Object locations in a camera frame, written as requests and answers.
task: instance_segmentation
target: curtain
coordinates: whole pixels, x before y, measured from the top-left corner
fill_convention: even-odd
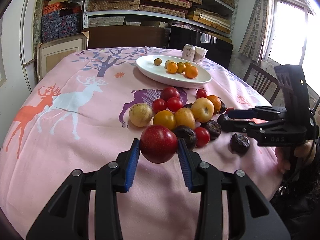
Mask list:
[[[239,52],[255,62],[261,61],[266,36],[268,0],[255,0]]]

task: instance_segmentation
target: red cherry tomato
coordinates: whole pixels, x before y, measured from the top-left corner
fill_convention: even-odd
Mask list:
[[[197,99],[198,98],[205,98],[208,95],[207,91],[205,91],[203,88],[197,89],[196,92],[197,92]]]
[[[233,110],[234,108],[233,107],[229,107],[229,108],[227,108],[227,110],[226,110],[226,114],[228,114],[228,112],[230,111],[230,110]]]
[[[210,133],[207,129],[203,127],[197,127],[195,129],[195,133],[197,136],[197,147],[205,146],[210,141]]]
[[[150,125],[141,134],[140,151],[152,163],[165,163],[178,148],[176,135],[162,125]]]
[[[167,107],[170,111],[175,113],[183,107],[183,104],[179,98],[169,98],[167,101]]]
[[[167,101],[169,98],[180,98],[179,91],[174,87],[167,87],[162,90],[160,98]]]
[[[158,98],[155,101],[153,101],[152,110],[155,114],[166,109],[167,109],[167,102],[164,101],[163,99]]]

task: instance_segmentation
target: wooden picture frame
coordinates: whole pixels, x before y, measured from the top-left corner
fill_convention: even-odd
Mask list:
[[[41,43],[38,46],[38,82],[64,57],[88,48],[89,32],[77,33],[63,38]]]

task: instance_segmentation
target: white plate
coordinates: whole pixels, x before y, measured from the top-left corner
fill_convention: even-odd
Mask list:
[[[162,64],[156,66],[154,64],[154,60],[156,58],[160,58],[162,60]],[[187,78],[184,73],[175,73],[170,74],[164,68],[164,64],[167,60],[173,60],[175,63],[178,62],[189,62],[193,66],[198,69],[198,76],[196,78],[190,79]],[[184,60],[178,57],[164,56],[164,55],[147,55],[142,56],[136,60],[136,64],[139,70],[146,75],[148,78],[151,78],[155,81],[161,82],[163,84],[167,84],[175,87],[183,87],[183,88],[199,88],[204,84],[207,84],[211,81],[211,75],[204,68],[199,66],[194,62],[190,62],[188,60]]]

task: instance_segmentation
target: table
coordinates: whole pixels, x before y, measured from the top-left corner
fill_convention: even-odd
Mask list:
[[[158,48],[90,49],[65,57],[36,86],[15,117],[0,154],[0,206],[25,238],[47,201],[73,169],[95,171],[119,152],[129,150],[143,128],[128,124],[130,106],[151,104],[166,85],[144,76],[135,65],[143,55],[181,56],[180,50]],[[212,75],[208,94],[221,97],[227,107],[247,109],[268,102],[222,66],[205,59]],[[178,89],[183,103],[193,103],[195,89]],[[203,161],[219,170],[244,170],[270,199],[282,175],[271,147],[232,153],[232,133],[196,149]],[[89,216],[93,235],[92,194]],[[184,185],[177,155],[152,164],[140,155],[133,186],[118,194],[119,216],[125,240],[193,239],[199,194]],[[227,228],[224,237],[227,239]]]

